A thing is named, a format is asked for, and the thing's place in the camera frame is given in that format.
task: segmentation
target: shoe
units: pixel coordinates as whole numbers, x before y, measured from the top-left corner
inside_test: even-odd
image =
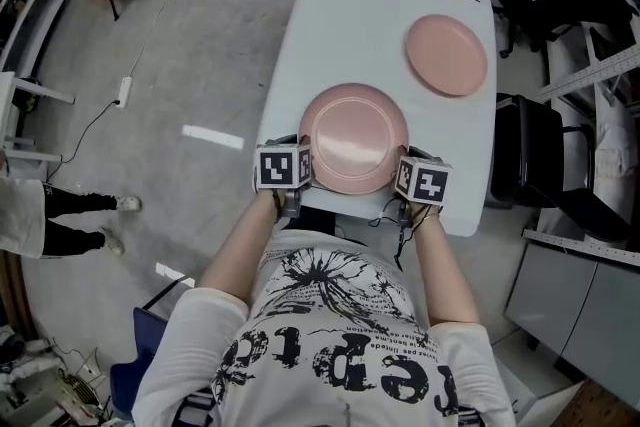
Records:
[[[104,235],[104,247],[108,248],[117,256],[124,254],[124,245],[120,242],[120,239],[111,233],[110,229],[103,226],[98,231]]]
[[[138,212],[142,208],[142,202],[140,199],[134,196],[127,196],[125,198],[119,198],[116,196],[116,210],[121,212]]]

